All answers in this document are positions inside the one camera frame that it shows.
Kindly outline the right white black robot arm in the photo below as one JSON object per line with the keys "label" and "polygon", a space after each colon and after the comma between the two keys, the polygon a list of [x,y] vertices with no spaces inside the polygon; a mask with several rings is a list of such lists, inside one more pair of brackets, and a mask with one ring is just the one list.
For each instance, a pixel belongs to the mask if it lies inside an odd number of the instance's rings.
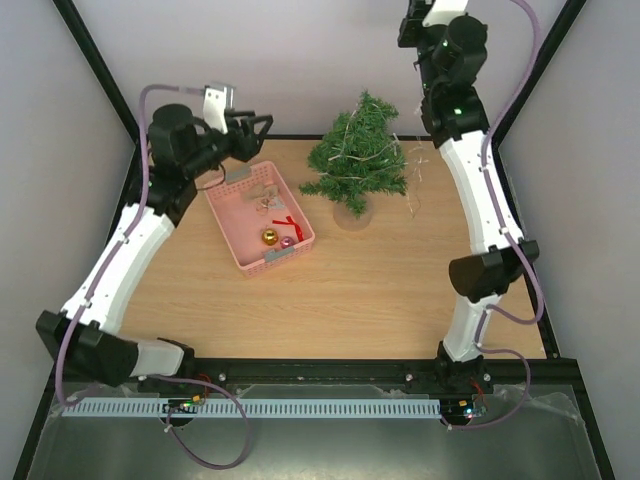
{"label": "right white black robot arm", "polygon": [[474,87],[487,59],[487,40],[487,25],[468,13],[464,1],[409,2],[397,40],[417,52],[421,119],[453,177],[469,231],[470,255],[449,264],[456,305],[438,351],[446,361],[436,367],[438,384],[450,392],[470,381],[467,362],[482,355],[492,312],[539,255],[508,205]]}

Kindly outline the round wooden tree base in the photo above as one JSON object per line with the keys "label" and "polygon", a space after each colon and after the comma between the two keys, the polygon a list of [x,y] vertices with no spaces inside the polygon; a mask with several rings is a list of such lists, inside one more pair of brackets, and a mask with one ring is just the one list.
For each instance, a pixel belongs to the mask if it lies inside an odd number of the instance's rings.
{"label": "round wooden tree base", "polygon": [[356,216],[345,204],[336,203],[333,207],[333,219],[338,227],[345,231],[361,231],[369,226],[373,217],[373,206],[366,203],[365,211]]}

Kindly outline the pink perforated plastic basket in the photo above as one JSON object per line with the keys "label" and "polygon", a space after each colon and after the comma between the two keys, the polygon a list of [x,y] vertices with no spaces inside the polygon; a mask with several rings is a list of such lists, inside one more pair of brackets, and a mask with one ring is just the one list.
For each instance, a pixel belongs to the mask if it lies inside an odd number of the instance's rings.
{"label": "pink perforated plastic basket", "polygon": [[[242,194],[258,183],[276,184],[278,196],[269,205],[247,202]],[[264,273],[289,260],[312,250],[315,232],[284,181],[276,165],[262,161],[228,172],[225,179],[205,184],[204,194],[223,237],[231,251],[236,266],[247,277]],[[273,225],[273,220],[285,220],[288,215],[302,227],[304,240],[299,242],[295,230],[288,226]],[[261,232],[273,228],[279,234],[279,242],[267,246],[261,241]],[[293,247],[282,249],[280,240],[290,236]]]}

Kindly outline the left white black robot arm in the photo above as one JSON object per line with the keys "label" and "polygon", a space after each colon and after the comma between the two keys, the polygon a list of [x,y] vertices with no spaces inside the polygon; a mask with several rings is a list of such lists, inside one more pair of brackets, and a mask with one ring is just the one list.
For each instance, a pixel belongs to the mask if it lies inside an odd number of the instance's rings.
{"label": "left white black robot arm", "polygon": [[196,117],[182,104],[158,108],[143,132],[151,147],[140,186],[132,187],[116,231],[79,290],[58,313],[45,311],[36,330],[55,359],[55,378],[66,370],[118,386],[140,376],[173,376],[191,362],[192,348],[158,338],[119,336],[128,302],[160,246],[197,195],[196,179],[234,158],[256,156],[273,123],[270,115],[224,110],[227,130]]}

